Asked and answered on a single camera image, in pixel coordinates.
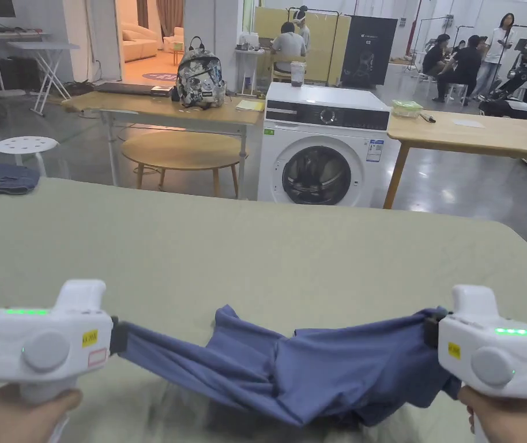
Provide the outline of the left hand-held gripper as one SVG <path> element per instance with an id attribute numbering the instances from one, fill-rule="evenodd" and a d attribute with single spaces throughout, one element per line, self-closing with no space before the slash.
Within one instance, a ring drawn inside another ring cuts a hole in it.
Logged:
<path id="1" fill-rule="evenodd" d="M 37 407 L 76 388 L 113 353 L 118 319 L 102 309 L 106 284 L 69 280 L 50 308 L 0 308 L 0 384 Z"/>

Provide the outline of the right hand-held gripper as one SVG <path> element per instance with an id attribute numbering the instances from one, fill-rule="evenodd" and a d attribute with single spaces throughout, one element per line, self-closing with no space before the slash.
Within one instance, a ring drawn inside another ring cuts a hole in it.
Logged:
<path id="1" fill-rule="evenodd" d="M 503 317 L 492 289 L 460 284 L 453 309 L 432 322 L 426 342 L 463 386 L 496 399 L 527 399 L 527 323 Z M 479 420 L 475 442 L 489 442 Z"/>

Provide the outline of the person's right hand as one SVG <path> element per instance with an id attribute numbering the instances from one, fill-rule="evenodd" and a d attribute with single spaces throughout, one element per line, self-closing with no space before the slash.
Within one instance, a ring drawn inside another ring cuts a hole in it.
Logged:
<path id="1" fill-rule="evenodd" d="M 478 419 L 489 442 L 527 442 L 527 399 L 496 399 L 463 386 L 458 400 L 469 414 L 471 433 Z"/>

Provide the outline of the person's left hand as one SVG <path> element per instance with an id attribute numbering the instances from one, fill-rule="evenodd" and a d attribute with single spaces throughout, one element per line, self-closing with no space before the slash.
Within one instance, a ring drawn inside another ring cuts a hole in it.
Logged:
<path id="1" fill-rule="evenodd" d="M 29 404 L 19 385 L 0 387 L 0 442 L 49 442 L 66 414 L 80 405 L 82 392 L 74 389 L 41 404 Z"/>

